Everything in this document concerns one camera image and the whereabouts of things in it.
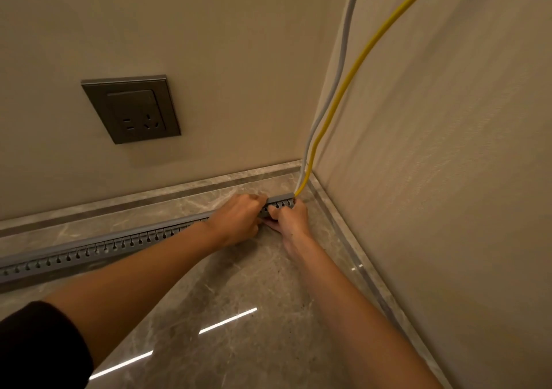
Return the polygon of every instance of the person's right arm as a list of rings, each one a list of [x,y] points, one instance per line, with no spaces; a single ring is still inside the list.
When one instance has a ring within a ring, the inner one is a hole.
[[[340,347],[358,388],[442,387],[412,346],[343,275],[313,239],[307,209],[269,206],[266,220],[280,232],[284,246]]]

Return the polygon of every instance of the cable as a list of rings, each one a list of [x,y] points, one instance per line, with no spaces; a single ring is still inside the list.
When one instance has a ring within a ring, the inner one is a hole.
[[[350,69],[349,73],[347,74],[347,77],[343,81],[343,84],[341,85],[339,91],[337,92],[337,95],[335,99],[333,100],[332,107],[329,110],[328,117],[326,118],[326,121],[322,125],[322,128],[320,130],[320,133],[316,137],[314,143],[313,143],[313,150],[311,151],[310,158],[308,159],[308,165],[307,165],[307,171],[305,174],[305,177],[303,178],[303,182],[301,183],[299,189],[295,191],[295,196],[298,196],[299,193],[305,188],[305,185],[308,182],[308,177],[310,176],[311,171],[313,170],[313,162],[314,157],[316,154],[316,149],[318,148],[318,144],[320,143],[320,140],[322,139],[322,136],[326,133],[328,130],[328,126],[332,121],[332,118],[337,110],[337,107],[340,104],[341,99],[343,98],[343,94],[345,94],[345,91],[347,90],[347,87],[349,86],[350,82],[352,81],[353,77],[357,73],[358,69],[360,68],[363,61],[366,59],[366,56],[372,51],[372,48],[377,44],[377,42],[382,38],[382,36],[389,30],[389,28],[397,21],[397,19],[402,16],[402,14],[410,8],[412,4],[414,4],[416,0],[405,0],[398,8],[393,12],[393,14],[390,16],[389,19],[385,23],[383,23],[382,27],[379,28],[377,33],[374,35],[374,37],[369,41],[369,43],[364,47],[364,50],[362,53],[358,56],[356,59],[353,67]]]
[[[337,64],[337,71],[335,79],[333,80],[333,84],[331,88],[329,89],[328,97],[326,98],[326,102],[324,103],[324,106],[322,107],[322,110],[320,111],[320,114],[314,121],[313,127],[311,128],[311,131],[308,135],[307,139],[307,146],[305,148],[305,153],[303,154],[303,159],[301,163],[301,169],[299,170],[299,173],[301,174],[299,176],[299,180],[297,180],[297,185],[295,186],[295,190],[297,191],[299,187],[301,186],[301,183],[303,182],[303,178],[305,177],[305,165],[307,164],[307,158],[308,158],[308,148],[310,146],[311,141],[313,140],[314,134],[316,133],[316,129],[318,129],[318,125],[320,125],[320,122],[324,118],[324,115],[326,114],[328,107],[330,103],[332,102],[332,98],[334,94],[336,93],[337,86],[340,83],[341,74],[343,73],[343,67],[345,66],[345,55],[347,54],[347,44],[349,42],[349,29],[350,29],[350,21],[353,17],[353,11],[354,6],[357,3],[357,0],[349,0],[349,3],[347,4],[347,11],[345,12],[345,19],[343,21],[343,34],[341,36],[341,50],[340,50],[340,58]]]

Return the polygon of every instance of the gray cable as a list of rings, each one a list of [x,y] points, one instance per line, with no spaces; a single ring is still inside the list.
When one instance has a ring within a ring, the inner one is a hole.
[[[301,162],[301,170],[300,170],[301,175],[299,176],[299,181],[297,182],[295,191],[299,189],[299,187],[301,186],[301,183],[305,178],[305,168],[307,164],[308,149],[310,148],[310,143],[313,140],[314,134],[316,133],[316,129],[318,128],[318,125],[320,125],[320,122],[324,118],[324,115],[326,114],[328,107],[332,102],[332,98],[337,90],[337,86],[340,83],[341,73],[343,72],[343,67],[345,65],[345,55],[347,54],[347,43],[349,41],[350,21],[353,17],[354,6],[356,3],[357,3],[357,0],[349,0],[349,3],[347,4],[345,20],[343,21],[343,35],[341,37],[340,60],[339,60],[339,63],[337,64],[336,77],[333,80],[334,82],[332,84],[332,88],[329,90],[328,97],[326,98],[326,102],[324,103],[324,107],[322,108],[320,114],[314,121],[314,125],[311,128],[310,134],[308,135],[307,146],[305,148],[305,153],[303,154],[303,160]]]

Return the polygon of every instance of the black outlet plate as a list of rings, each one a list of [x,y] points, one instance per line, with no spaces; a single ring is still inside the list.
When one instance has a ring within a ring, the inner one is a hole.
[[[80,85],[113,142],[180,135],[166,76],[87,79]]]

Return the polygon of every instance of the yellow cable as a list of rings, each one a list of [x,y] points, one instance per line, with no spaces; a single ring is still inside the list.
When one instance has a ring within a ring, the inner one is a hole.
[[[332,107],[330,108],[328,115],[326,117],[326,121],[324,122],[324,125],[320,129],[320,133],[316,137],[313,143],[313,149],[311,151],[310,157],[308,159],[308,166],[307,166],[307,172],[305,174],[305,179],[301,183],[301,186],[297,191],[295,192],[295,196],[298,196],[299,193],[305,188],[305,185],[308,182],[308,177],[310,176],[310,173],[313,169],[313,162],[314,157],[316,154],[316,149],[318,148],[318,144],[320,143],[320,140],[322,139],[322,136],[326,133],[328,130],[328,126],[332,121],[332,118],[337,110],[337,107],[340,104],[341,99],[343,98],[343,94],[345,94],[345,91],[347,90],[347,87],[349,86],[350,82],[352,81],[353,77],[358,71],[358,68],[361,67],[364,59],[368,56],[370,51],[372,51],[372,48],[377,44],[377,42],[382,38],[382,36],[389,30],[391,26],[393,26],[393,23],[397,21],[397,19],[402,16],[402,14],[410,8],[412,4],[414,4],[416,0],[405,0],[398,8],[393,12],[393,14],[390,16],[389,19],[385,23],[383,23],[382,27],[377,31],[376,35],[370,40],[370,42],[364,47],[364,50],[362,53],[358,56],[356,59],[353,67],[350,69],[349,73],[347,74],[347,77],[345,80],[343,80],[343,84],[341,85],[339,91],[337,92],[335,98],[333,99]]]

